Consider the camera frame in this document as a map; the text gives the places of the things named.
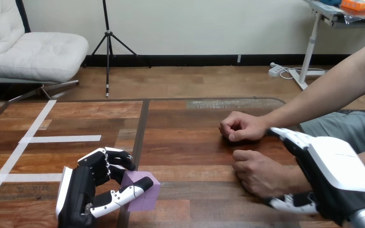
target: human hand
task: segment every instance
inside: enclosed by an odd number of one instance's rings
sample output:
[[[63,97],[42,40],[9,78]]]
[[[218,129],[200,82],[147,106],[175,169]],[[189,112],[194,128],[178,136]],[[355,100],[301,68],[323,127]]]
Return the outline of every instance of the human hand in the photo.
[[[262,117],[256,117],[241,112],[231,112],[219,126],[220,133],[231,142],[244,139],[258,140],[268,128]]]
[[[300,189],[296,184],[308,185],[301,170],[299,173],[296,168],[283,166],[257,151],[236,150],[233,158],[233,169],[243,187],[258,197],[294,194],[293,189]]]

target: white desk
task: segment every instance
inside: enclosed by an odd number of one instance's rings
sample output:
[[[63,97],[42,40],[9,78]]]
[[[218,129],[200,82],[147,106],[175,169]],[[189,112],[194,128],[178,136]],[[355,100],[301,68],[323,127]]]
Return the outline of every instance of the white desk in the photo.
[[[311,56],[313,55],[314,45],[317,39],[318,26],[321,21],[325,22],[333,28],[365,28],[364,22],[346,24],[343,20],[343,11],[336,7],[328,6],[314,0],[304,1],[310,5],[316,19],[314,21],[313,31],[311,32],[311,36],[308,41],[306,57],[304,58],[300,75],[297,73],[296,70],[289,70],[290,75],[293,77],[293,79],[297,82],[302,90],[306,89],[308,86],[305,82],[306,76],[321,76],[325,73],[325,71],[308,71]]]

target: forearm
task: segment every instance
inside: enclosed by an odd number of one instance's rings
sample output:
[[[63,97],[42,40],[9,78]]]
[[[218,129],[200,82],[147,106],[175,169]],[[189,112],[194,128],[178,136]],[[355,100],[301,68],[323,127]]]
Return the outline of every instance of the forearm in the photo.
[[[337,111],[364,94],[365,47],[263,118],[269,127],[288,127]]]

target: orange box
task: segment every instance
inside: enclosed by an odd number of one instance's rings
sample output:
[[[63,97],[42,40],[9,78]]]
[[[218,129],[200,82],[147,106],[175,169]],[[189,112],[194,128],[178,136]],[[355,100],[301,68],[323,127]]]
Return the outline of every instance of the orange box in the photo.
[[[342,0],[341,6],[356,11],[365,10],[365,0]]]

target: masking tape line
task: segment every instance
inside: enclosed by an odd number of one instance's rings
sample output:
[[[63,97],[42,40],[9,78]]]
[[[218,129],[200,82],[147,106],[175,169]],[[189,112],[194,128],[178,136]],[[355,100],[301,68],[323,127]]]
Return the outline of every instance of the masking tape line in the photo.
[[[48,136],[48,137],[23,137],[19,143],[70,143],[70,142],[94,142],[100,141],[101,135],[74,135],[74,136]]]
[[[40,125],[43,123],[45,118],[47,117],[48,113],[51,111],[52,107],[54,106],[56,100],[48,101],[43,110],[41,110],[40,114],[34,121],[34,123],[31,125],[29,130],[24,135],[26,139],[24,142],[19,143],[16,149],[13,151],[12,155],[8,158],[6,163],[3,165],[3,167],[0,169],[0,180],[6,179],[6,177],[3,177],[2,175],[8,175],[9,172],[12,170],[13,166],[16,164],[18,159],[20,158],[21,154],[26,149],[30,139],[34,136],[34,134],[37,132]]]
[[[60,182],[62,173],[0,174],[0,182]]]

